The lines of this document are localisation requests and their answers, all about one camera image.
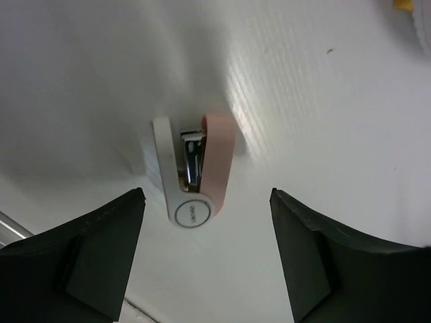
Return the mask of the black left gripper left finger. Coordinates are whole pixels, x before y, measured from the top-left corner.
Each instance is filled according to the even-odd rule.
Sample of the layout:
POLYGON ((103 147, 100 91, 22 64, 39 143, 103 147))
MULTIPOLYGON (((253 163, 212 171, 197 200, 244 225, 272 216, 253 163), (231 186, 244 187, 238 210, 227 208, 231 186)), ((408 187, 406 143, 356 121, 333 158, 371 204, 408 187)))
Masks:
POLYGON ((143 190, 135 188, 3 247, 1 321, 118 321, 144 210, 143 190))

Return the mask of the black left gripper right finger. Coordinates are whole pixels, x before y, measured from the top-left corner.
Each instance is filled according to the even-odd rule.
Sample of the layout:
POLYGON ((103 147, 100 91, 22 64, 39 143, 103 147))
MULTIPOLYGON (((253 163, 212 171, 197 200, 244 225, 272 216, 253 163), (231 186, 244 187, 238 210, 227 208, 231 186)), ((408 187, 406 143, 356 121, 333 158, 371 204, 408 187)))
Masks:
POLYGON ((429 322, 430 248, 390 242, 273 189, 270 207, 295 322, 429 322))

